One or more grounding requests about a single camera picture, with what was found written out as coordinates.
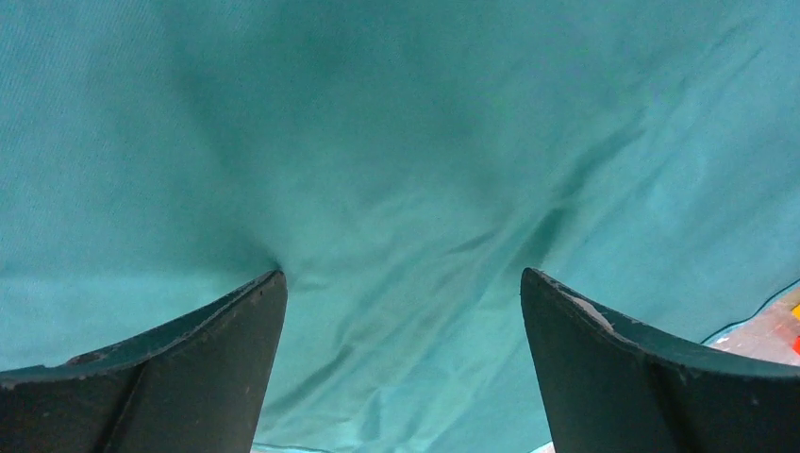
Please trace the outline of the teal cloth napkin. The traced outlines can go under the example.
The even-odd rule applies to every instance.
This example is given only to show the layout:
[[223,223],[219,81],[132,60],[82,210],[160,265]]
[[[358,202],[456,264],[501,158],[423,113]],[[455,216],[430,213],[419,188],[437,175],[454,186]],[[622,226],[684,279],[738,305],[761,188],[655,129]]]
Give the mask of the teal cloth napkin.
[[795,1],[5,1],[1,366],[273,269],[256,438],[528,452],[525,268],[695,342],[799,278]]

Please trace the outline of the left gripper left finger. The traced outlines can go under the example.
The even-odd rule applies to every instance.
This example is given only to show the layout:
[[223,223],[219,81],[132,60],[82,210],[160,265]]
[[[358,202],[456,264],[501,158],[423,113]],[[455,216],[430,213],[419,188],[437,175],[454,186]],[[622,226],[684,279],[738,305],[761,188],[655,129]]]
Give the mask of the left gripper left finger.
[[287,308],[285,276],[55,366],[1,375],[5,452],[247,452]]

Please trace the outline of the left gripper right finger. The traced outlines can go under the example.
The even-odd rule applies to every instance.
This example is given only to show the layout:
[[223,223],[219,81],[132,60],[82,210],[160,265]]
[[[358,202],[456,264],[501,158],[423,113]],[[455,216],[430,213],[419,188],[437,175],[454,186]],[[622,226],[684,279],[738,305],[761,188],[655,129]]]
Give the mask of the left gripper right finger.
[[558,452],[798,451],[797,367],[681,339],[535,269],[520,290]]

